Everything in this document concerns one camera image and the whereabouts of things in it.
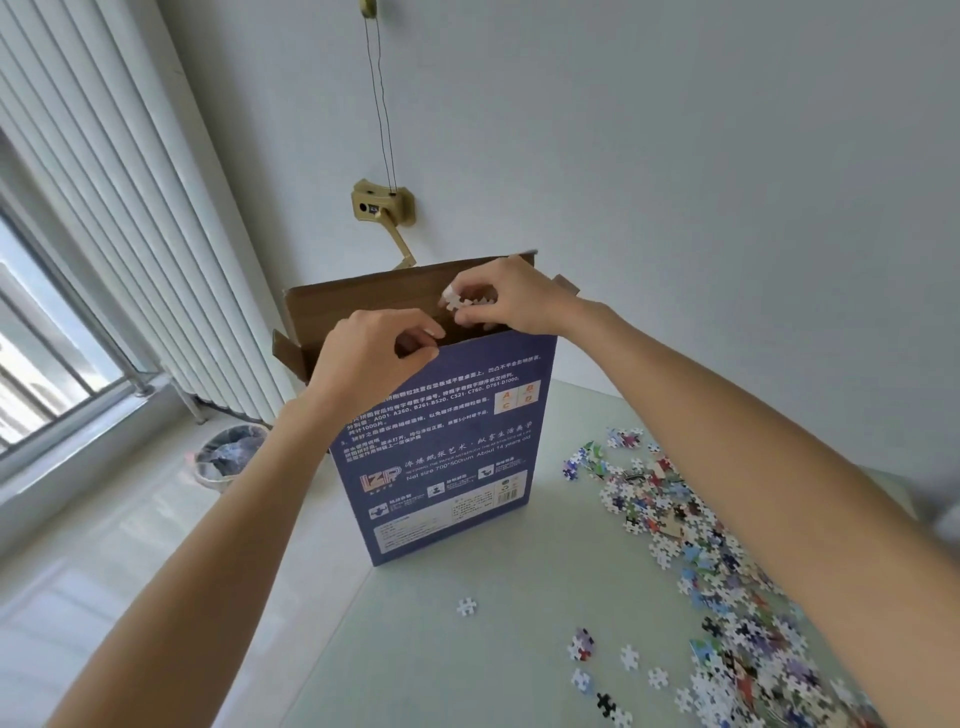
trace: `logo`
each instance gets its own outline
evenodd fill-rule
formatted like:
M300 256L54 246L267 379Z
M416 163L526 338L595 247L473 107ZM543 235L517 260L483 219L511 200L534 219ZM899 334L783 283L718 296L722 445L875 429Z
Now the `logo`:
M375 491L377 488L390 485L402 472L402 468L387 468L387 470L374 473L373 475L361 475L360 485L363 486L364 493L369 493L370 491Z

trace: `table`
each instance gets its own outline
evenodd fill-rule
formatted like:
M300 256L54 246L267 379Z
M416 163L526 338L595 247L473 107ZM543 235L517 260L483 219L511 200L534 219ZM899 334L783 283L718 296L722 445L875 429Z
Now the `table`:
M679 593L679 560L661 570L649 536L604 510L597 481L561 476L571 452L613 426L642 425L619 398L553 382L529 505L374 569L283 725L611 725L570 684L576 666L634 726L699 725L673 702L707 613ZM464 618L456 607L468 596L478 607ZM578 627L596 640L585 664L565 650ZM812 625L803 631L822 674L853 687ZM626 643L639 671L619 661ZM653 667L669 672L668 689L647 684Z

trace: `person's left arm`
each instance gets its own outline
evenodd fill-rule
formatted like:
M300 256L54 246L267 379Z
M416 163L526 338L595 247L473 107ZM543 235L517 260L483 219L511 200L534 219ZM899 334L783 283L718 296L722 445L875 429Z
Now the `person's left arm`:
M260 621L307 488L344 425L437 355L420 310L357 311L247 468L116 623L49 728L210 725ZM408 352L400 358L395 344Z

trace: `person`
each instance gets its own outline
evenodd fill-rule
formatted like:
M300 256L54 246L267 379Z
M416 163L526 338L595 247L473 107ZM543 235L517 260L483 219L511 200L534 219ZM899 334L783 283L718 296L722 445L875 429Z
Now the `person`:
M827 638L890 726L960 725L960 571L857 467L696 362L519 257L453 281L495 302L462 326L563 336L639 414L697 493ZM353 417L438 354L421 310L357 311L261 450L90 658L50 728L208 726L243 661L304 495ZM395 352L397 340L407 356Z

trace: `window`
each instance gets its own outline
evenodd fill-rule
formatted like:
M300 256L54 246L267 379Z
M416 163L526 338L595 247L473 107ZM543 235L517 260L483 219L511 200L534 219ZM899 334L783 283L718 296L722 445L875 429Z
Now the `window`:
M36 456L57 441L39 448L45 433L133 386L144 385L130 362L0 214L0 462Z

